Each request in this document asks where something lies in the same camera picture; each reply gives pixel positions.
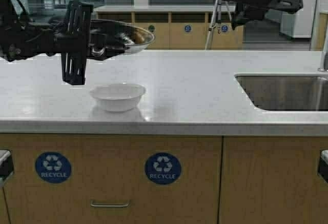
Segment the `recycle sticker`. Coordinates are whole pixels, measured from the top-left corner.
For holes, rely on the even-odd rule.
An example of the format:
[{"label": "recycle sticker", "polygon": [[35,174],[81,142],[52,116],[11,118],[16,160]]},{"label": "recycle sticker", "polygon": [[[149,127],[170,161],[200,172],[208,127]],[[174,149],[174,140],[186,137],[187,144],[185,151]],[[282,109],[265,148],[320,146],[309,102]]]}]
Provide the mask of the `recycle sticker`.
[{"label": "recycle sticker", "polygon": [[181,175],[179,160],[168,153],[157,153],[148,158],[145,173],[149,180],[159,185],[175,182]]},{"label": "recycle sticker", "polygon": [[150,31],[150,32],[155,32],[155,26],[154,25],[150,25],[149,27],[148,27],[148,31]]},{"label": "recycle sticker", "polygon": [[222,30],[223,33],[227,33],[229,31],[229,27],[227,25],[223,25],[221,27],[221,30]]},{"label": "recycle sticker", "polygon": [[191,25],[186,25],[186,26],[184,27],[184,31],[185,31],[186,33],[190,33],[191,30],[192,30]]},{"label": "recycle sticker", "polygon": [[57,152],[46,152],[35,161],[35,170],[44,181],[58,184],[71,176],[72,167],[63,155]]}]

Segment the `sink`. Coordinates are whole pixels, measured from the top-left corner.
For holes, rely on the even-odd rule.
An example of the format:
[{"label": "sink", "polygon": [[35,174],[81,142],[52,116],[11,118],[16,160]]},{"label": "sink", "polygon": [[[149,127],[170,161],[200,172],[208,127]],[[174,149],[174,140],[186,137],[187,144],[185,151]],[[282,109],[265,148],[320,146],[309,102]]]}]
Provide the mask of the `sink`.
[{"label": "sink", "polygon": [[268,111],[328,111],[328,78],[237,76],[252,103]]}]

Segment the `white countertop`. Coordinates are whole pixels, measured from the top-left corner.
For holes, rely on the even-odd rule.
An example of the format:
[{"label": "white countertop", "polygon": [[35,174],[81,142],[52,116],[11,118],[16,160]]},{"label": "white countertop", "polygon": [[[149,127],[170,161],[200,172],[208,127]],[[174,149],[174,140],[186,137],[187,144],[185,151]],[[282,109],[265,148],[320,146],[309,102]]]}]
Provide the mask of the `white countertop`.
[{"label": "white countertop", "polygon": [[[97,13],[104,12],[212,12],[214,6],[205,5],[205,6],[194,6],[194,5],[180,5],[180,6],[112,6],[105,5],[94,9]],[[235,6],[229,6],[229,10],[233,12],[235,10]],[[227,8],[225,5],[222,6],[222,11],[227,12]]]},{"label": "white countertop", "polygon": [[[328,135],[328,112],[257,109],[234,75],[319,74],[321,52],[144,51],[90,60],[87,84],[62,82],[60,57],[0,60],[0,132],[184,135]],[[130,82],[147,89],[138,109],[109,113],[89,90]]]}]

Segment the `wooden cabinet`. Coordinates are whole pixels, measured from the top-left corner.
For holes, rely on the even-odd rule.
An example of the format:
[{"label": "wooden cabinet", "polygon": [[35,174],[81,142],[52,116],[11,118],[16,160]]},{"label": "wooden cabinet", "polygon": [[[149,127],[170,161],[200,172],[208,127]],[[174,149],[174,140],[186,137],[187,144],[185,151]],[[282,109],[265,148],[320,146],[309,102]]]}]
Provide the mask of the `wooden cabinet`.
[{"label": "wooden cabinet", "polygon": [[222,23],[221,33],[215,29],[212,50],[238,50],[242,48],[244,27],[232,30],[231,23]]},{"label": "wooden cabinet", "polygon": [[326,223],[317,170],[327,149],[328,138],[224,138],[219,223]]},{"label": "wooden cabinet", "polygon": [[154,43],[147,49],[169,49],[170,48],[170,25],[169,23],[135,23],[137,27],[145,28],[155,35]]},{"label": "wooden cabinet", "polygon": [[7,207],[3,189],[0,189],[0,223],[9,224]]},{"label": "wooden cabinet", "polygon": [[171,49],[204,49],[205,20],[205,13],[172,13]]},{"label": "wooden cabinet", "polygon": [[319,25],[317,28],[317,38],[316,38],[316,45],[313,50],[315,51],[322,51],[324,40],[326,37],[326,31],[327,31],[327,21],[328,21],[328,14],[326,13],[320,13],[319,16]]},{"label": "wooden cabinet", "polygon": [[[97,18],[132,23],[155,34],[147,49],[203,50],[212,14],[209,12],[99,12]],[[222,15],[224,32],[214,33],[212,50],[242,49],[243,26],[232,31],[229,17]]]},{"label": "wooden cabinet", "polygon": [[[11,150],[15,166],[5,186],[11,224],[218,221],[220,138],[1,134],[0,148]],[[66,182],[50,184],[37,175],[35,161],[44,152],[70,161]],[[158,152],[181,163],[181,176],[170,185],[145,174],[147,159]],[[93,208],[91,200],[130,205]]]},{"label": "wooden cabinet", "polygon": [[148,49],[170,48],[170,23],[168,13],[135,13],[134,25],[145,28],[155,35]]}]

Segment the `drawer handle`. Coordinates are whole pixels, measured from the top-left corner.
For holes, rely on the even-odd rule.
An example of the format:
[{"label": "drawer handle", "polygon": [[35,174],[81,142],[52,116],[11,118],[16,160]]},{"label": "drawer handle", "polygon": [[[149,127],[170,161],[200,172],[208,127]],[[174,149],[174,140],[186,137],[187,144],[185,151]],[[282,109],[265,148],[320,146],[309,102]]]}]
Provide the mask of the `drawer handle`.
[{"label": "drawer handle", "polygon": [[328,183],[328,151],[321,152],[318,173]]},{"label": "drawer handle", "polygon": [[122,205],[107,205],[101,203],[95,203],[94,200],[91,201],[91,207],[94,208],[126,208],[130,205],[130,201]]}]

